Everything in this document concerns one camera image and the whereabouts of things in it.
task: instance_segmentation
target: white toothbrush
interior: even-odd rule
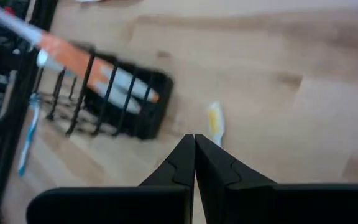
[[[224,120],[221,104],[214,102],[208,108],[209,132],[212,135],[213,142],[222,147],[222,137],[224,134]]]
[[[98,82],[98,83],[96,83],[96,88],[99,90],[100,93],[106,94],[108,84]],[[123,93],[123,92],[119,91],[114,86],[111,88],[110,95],[109,95],[109,101],[112,104],[118,106],[119,108],[123,108],[125,105],[126,98],[127,98],[127,93]],[[129,98],[127,111],[132,114],[140,113],[140,104],[138,104],[138,102],[133,97]]]
[[[38,53],[37,65],[38,65],[38,67],[49,68],[49,69],[52,69],[57,72],[61,72],[64,69],[63,65],[60,65],[59,63],[54,61],[51,57],[49,57],[49,54],[44,50],[40,50],[40,52]],[[68,75],[74,75],[70,71],[66,71],[66,73]],[[111,88],[108,100],[112,104],[118,106],[119,108],[123,108],[125,105],[125,100],[127,98],[127,94],[119,91],[117,86],[114,86],[115,82],[116,82],[116,79],[114,79],[113,86]],[[106,94],[106,92],[107,92],[108,84],[96,82],[95,87],[97,88],[98,93],[102,93],[104,96],[104,94]],[[130,113],[133,113],[133,114],[140,113],[140,104],[138,104],[138,102],[135,99],[133,99],[132,97],[129,99],[127,111]]]
[[[41,49],[40,52],[38,53],[37,65],[39,67],[47,67],[47,68],[55,70],[55,71],[63,70],[63,65],[54,61],[54,59],[52,57],[50,57],[49,54],[46,51],[44,51],[43,49]],[[111,72],[112,72],[112,70],[104,71],[104,74],[108,73],[109,75],[106,75],[106,76],[108,78],[110,78]],[[114,77],[114,81],[112,83],[113,88],[119,87],[119,88],[127,91],[129,89],[129,86],[131,85],[132,77],[133,76],[129,72],[126,72],[125,70],[123,70],[121,68],[117,68],[116,76]],[[144,83],[142,80],[136,78],[131,95],[134,95],[134,96],[139,97],[140,99],[143,99],[146,94],[146,91],[147,91],[147,84]],[[150,89],[147,100],[156,102],[157,99],[158,99],[158,94],[153,89]]]

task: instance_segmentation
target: wooden floor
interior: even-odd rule
[[[67,139],[67,124],[43,113],[25,176],[15,163],[6,190],[7,223],[24,223],[31,198],[53,187],[138,185],[184,134],[208,135],[213,101],[225,115],[223,148],[267,177],[358,182],[358,1],[343,2],[59,1],[52,33],[161,68],[175,89],[153,141]],[[41,90],[55,79],[47,72]],[[196,192],[194,223],[204,222]]]

